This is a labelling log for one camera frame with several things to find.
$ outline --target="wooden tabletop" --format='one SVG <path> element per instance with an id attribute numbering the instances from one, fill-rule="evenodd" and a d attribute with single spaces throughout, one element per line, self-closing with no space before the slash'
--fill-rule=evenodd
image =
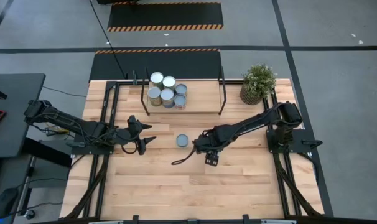
<path id="1" fill-rule="evenodd" d="M 100 120 L 105 85 L 103 80 L 90 83 L 83 119 Z M 204 154 L 194 154 L 178 166 L 170 164 L 189 154 L 191 141 L 203 130 L 237 123 L 264 111 L 262 103 L 244 104 L 239 97 L 240 88 L 240 85 L 226 86 L 227 102 L 220 116 L 217 113 L 152 113 L 147 116 L 140 102 L 141 86 L 122 86 L 115 125 L 125 127 L 128 117 L 135 115 L 140 122 L 153 125 L 141 133 L 141 138 L 157 136 L 157 139 L 147 145 L 143 156 L 125 154 L 116 146 L 109 160 L 101 219 L 131 220 L 133 215 L 139 215 L 141 220 L 241 219 L 243 214 L 249 214 L 250 218 L 283 218 L 276 170 L 264 128 L 240 136 L 225 148 L 217 167 L 205 165 Z M 277 80 L 276 93 L 280 102 L 295 102 L 289 79 Z M 189 137 L 188 147 L 176 146 L 179 134 Z M 125 148 L 132 151 L 134 145 Z M 71 170 L 61 217 L 68 214 L 84 194 L 91 162 L 92 156 L 85 156 Z M 291 162 L 298 189 L 323 213 L 312 164 L 297 154 L 291 154 Z M 293 214 L 289 191 L 287 195 Z M 96 199 L 95 192 L 91 215 Z"/>

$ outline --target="plant pot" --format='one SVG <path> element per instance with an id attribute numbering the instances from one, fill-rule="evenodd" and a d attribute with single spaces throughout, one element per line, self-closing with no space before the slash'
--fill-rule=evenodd
<path id="1" fill-rule="evenodd" d="M 244 86 L 241 87 L 240 98 L 247 105 L 256 105 L 256 104 L 260 103 L 260 101 L 262 101 L 262 97 L 260 97 L 260 96 L 255 96 L 255 97 L 250 96 L 248 94 L 248 91 L 244 88 Z"/>

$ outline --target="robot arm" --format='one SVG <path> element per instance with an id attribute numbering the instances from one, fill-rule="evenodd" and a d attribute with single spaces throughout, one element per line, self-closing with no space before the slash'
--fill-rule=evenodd
<path id="1" fill-rule="evenodd" d="M 120 144 L 122 147 L 129 142 L 135 142 L 136 150 L 140 155 L 146 151 L 146 144 L 156 137 L 140 139 L 139 134 L 144 129 L 152 126 L 142 124 L 134 116 L 128 119 L 127 128 L 111 127 L 108 123 L 97 121 L 84 121 L 80 118 L 66 114 L 54 108 L 49 101 L 31 100 L 29 106 L 24 112 L 25 122 L 29 125 L 34 123 L 50 122 L 81 136 L 82 142 L 73 144 L 73 147 L 90 147 L 97 148 L 114 146 Z"/>
<path id="2" fill-rule="evenodd" d="M 302 122 L 295 104 L 278 103 L 265 112 L 248 118 L 236 124 L 224 124 L 215 126 L 211 130 L 205 130 L 198 139 L 193 141 L 197 154 L 206 153 L 205 163 L 211 166 L 218 164 L 218 152 L 221 152 L 239 136 L 250 133 L 264 126 L 277 125 L 276 137 L 278 143 L 287 145 L 292 142 L 292 129 Z"/>

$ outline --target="concrete floor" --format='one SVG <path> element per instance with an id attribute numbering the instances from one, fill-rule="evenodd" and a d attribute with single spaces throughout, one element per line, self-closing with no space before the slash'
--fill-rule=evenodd
<path id="1" fill-rule="evenodd" d="M 220 2 L 222 30 L 108 35 L 114 47 L 282 46 L 272 0 Z M 0 14 L 6 3 L 0 0 Z M 111 6 L 94 4 L 105 26 Z M 377 45 L 377 0 L 278 0 L 278 4 L 291 46 Z M 14 0 L 0 25 L 0 49 L 107 46 L 88 0 Z M 324 142 L 319 154 L 334 215 L 377 219 L 377 51 L 292 54 L 315 137 Z M 45 86 L 85 95 L 93 57 L 94 52 L 0 54 L 0 73 L 45 73 Z M 222 50 L 221 61 L 227 78 L 240 77 L 256 63 L 273 66 L 279 78 L 291 77 L 284 51 Z M 45 89 L 40 98 L 75 116 L 82 115 L 85 104 L 84 98 Z M 33 129 L 29 136 L 47 139 Z M 35 189 L 30 205 L 61 202 L 63 191 Z M 35 211 L 37 218 L 29 222 L 55 220 L 60 206 Z"/>

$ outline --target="tin can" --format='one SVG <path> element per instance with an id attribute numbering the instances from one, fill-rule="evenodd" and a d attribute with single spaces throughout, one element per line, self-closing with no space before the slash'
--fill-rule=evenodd
<path id="1" fill-rule="evenodd" d="M 170 88 L 171 90 L 175 90 L 176 87 L 176 80 L 172 76 L 165 77 L 162 81 L 164 88 Z"/>
<path id="2" fill-rule="evenodd" d="M 164 75 L 161 72 L 154 72 L 150 76 L 150 81 L 152 86 L 158 87 L 160 90 L 163 89 L 162 81 L 164 79 Z"/>
<path id="3" fill-rule="evenodd" d="M 161 90 L 158 87 L 151 87 L 147 92 L 147 96 L 149 97 L 152 106 L 159 106 L 162 104 Z"/>
<path id="4" fill-rule="evenodd" d="M 180 94 L 180 95 L 184 95 L 185 97 L 187 97 L 187 86 L 184 85 L 184 84 L 178 84 L 176 86 L 176 94 Z"/>
<path id="5" fill-rule="evenodd" d="M 186 97 L 181 94 L 176 95 L 174 99 L 174 103 L 175 103 L 175 108 L 182 110 L 186 108 Z"/>
<path id="6" fill-rule="evenodd" d="M 161 100 L 166 108 L 174 107 L 174 91 L 169 88 L 163 89 L 161 91 Z"/>

